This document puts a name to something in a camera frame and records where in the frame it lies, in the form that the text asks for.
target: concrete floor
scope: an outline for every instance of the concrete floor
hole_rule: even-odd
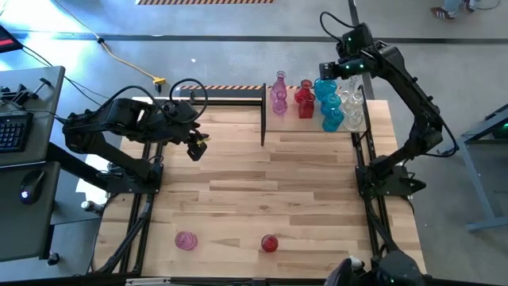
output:
[[[2,25],[13,31],[86,32],[49,1],[31,1],[29,11],[21,9],[26,7],[23,4],[26,1],[11,1],[0,17]],[[505,3],[496,10],[462,14],[456,22],[447,23],[432,18],[428,12],[430,6],[439,5],[441,1],[437,0],[356,1],[360,21],[370,24],[375,37],[508,37],[502,29],[503,15],[508,10]],[[98,33],[324,36],[318,22],[322,10],[351,22],[345,0],[278,0],[266,6],[157,7],[139,7],[133,1],[114,0],[60,2]],[[483,0],[482,5],[488,4],[490,1]],[[28,16],[17,17],[21,12]],[[339,26],[332,28],[331,21],[326,23],[339,35],[346,31]],[[48,39],[47,34],[33,33],[25,44],[52,64],[63,65],[70,78],[104,95],[111,95],[128,84],[152,89],[150,79],[109,58],[94,41],[58,41]],[[257,85],[271,83],[275,72],[284,70],[288,74],[287,83],[297,84],[301,79],[316,78],[319,63],[337,59],[331,43],[111,41],[108,44],[118,55],[154,75],[165,76],[170,83],[191,76],[209,85]],[[456,136],[506,104],[508,47],[505,45],[404,44],[399,48],[406,58],[407,70],[420,79],[419,84],[428,95],[434,96]],[[37,66],[40,64],[23,52],[0,55],[0,70]],[[388,100],[398,143],[403,144],[412,115],[386,82],[374,79],[372,86],[377,99]],[[94,108],[94,105],[65,83],[57,113],[64,116],[84,108]],[[54,128],[52,141],[62,145],[58,129],[59,126]],[[110,137],[110,140],[118,143],[118,138]],[[503,271],[508,265],[508,228],[477,234],[466,231],[465,224],[483,219],[483,213],[460,155],[447,160],[419,157],[408,163],[408,167],[428,184],[414,196],[428,272],[440,278],[506,284]],[[75,179],[66,180],[69,184],[65,186],[71,186]],[[77,210],[83,197],[68,194],[63,197],[68,202],[68,215],[63,217],[71,220],[69,217],[82,216]],[[508,196],[500,195],[499,200],[506,204]],[[81,234],[65,237],[71,234],[71,227]],[[76,251],[56,266],[58,270],[49,269],[43,263],[13,261],[0,264],[0,279],[84,273],[96,230],[94,223],[81,222],[61,232],[54,246],[68,249],[68,253],[73,253],[71,249]],[[25,273],[13,273],[13,267],[21,266],[27,270]]]

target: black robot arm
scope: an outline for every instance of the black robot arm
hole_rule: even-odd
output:
[[[136,88],[142,90],[152,103],[132,99],[116,99],[120,93]],[[146,159],[134,159],[106,142],[102,132],[110,131],[130,141],[140,143],[187,145],[187,154],[199,160],[206,151],[207,134],[198,131],[196,109],[186,101],[157,102],[142,87],[126,87],[106,101],[97,110],[85,110],[83,114],[72,113],[63,123],[66,146],[75,153],[96,154],[121,168],[127,176],[148,182],[154,179],[152,163]]]
[[[337,51],[341,57],[337,63],[320,64],[321,79],[347,79],[352,75],[370,72],[372,78],[385,79],[414,115],[414,124],[404,146],[389,156],[377,157],[364,169],[367,186],[386,185],[389,176],[404,176],[406,170],[396,166],[398,163],[425,154],[442,142],[443,122],[439,108],[432,103],[432,97],[427,96],[416,84],[417,78],[406,70],[400,51],[382,41],[374,43],[365,24],[346,33],[337,44]],[[408,179],[405,183],[408,187],[404,195],[425,187],[424,183],[417,180]],[[386,193],[377,189],[377,194]]]

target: glass bottle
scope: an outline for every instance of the glass bottle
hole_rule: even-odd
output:
[[[285,114],[287,110],[287,93],[285,91],[277,92],[275,101],[271,104],[271,108],[275,114]]]
[[[348,100],[344,103],[342,109],[346,114],[351,113],[353,110],[362,110],[364,108],[364,97],[362,93],[357,91],[349,96]]]
[[[272,101],[275,101],[277,99],[277,92],[286,90],[286,83],[284,83],[284,79],[286,78],[286,72],[284,71],[278,71],[277,72],[277,80],[273,84],[273,87],[271,87],[270,91],[270,98]]]
[[[317,100],[321,101],[326,95],[334,93],[337,90],[337,83],[335,80],[327,79],[316,79],[314,81],[314,93],[316,94]]]
[[[344,90],[349,92],[351,95],[356,91],[356,85],[360,81],[359,75],[353,75],[345,82]]]
[[[310,88],[312,87],[312,82],[308,79],[304,79],[301,82],[301,86],[294,93],[294,100],[296,103],[300,104],[309,97],[310,95],[314,96],[312,92],[310,92]]]
[[[361,110],[353,110],[348,114],[345,114],[344,127],[347,130],[355,131],[360,128],[360,125],[364,121],[364,113]]]
[[[351,96],[351,94],[349,93],[349,91],[342,91],[339,94],[339,97],[341,98],[342,103],[345,103],[346,101],[348,101],[350,96]]]
[[[323,120],[323,130],[326,132],[336,132],[342,121],[344,121],[344,115],[341,110],[333,108],[325,116],[325,120]]]
[[[339,95],[334,93],[326,95],[321,101],[321,114],[327,115],[331,109],[339,109],[340,106],[341,99],[339,99]]]
[[[300,102],[298,106],[299,118],[312,118],[314,115],[314,100],[316,100],[316,97],[309,94]]]

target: shoe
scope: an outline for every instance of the shoe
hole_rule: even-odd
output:
[[[455,16],[457,14],[457,12],[450,13],[447,10],[444,10],[441,7],[430,8],[430,13],[432,13],[434,15],[434,17],[436,17],[438,19],[446,19],[446,20],[453,20],[453,19],[455,19]]]
[[[473,13],[476,11],[477,5],[476,1],[472,0],[460,0],[460,5],[466,9],[467,12]]]

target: pink glass vase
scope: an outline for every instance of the pink glass vase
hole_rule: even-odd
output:
[[[277,93],[279,91],[283,91],[284,93],[287,93],[286,83],[284,83],[285,78],[286,78],[286,72],[284,72],[284,71],[277,72],[277,80],[273,84],[273,87],[271,87],[271,91],[270,91],[270,98],[271,98],[272,102],[274,102],[277,99]]]
[[[277,92],[275,101],[271,104],[271,108],[275,114],[285,114],[287,110],[287,93],[283,91]]]

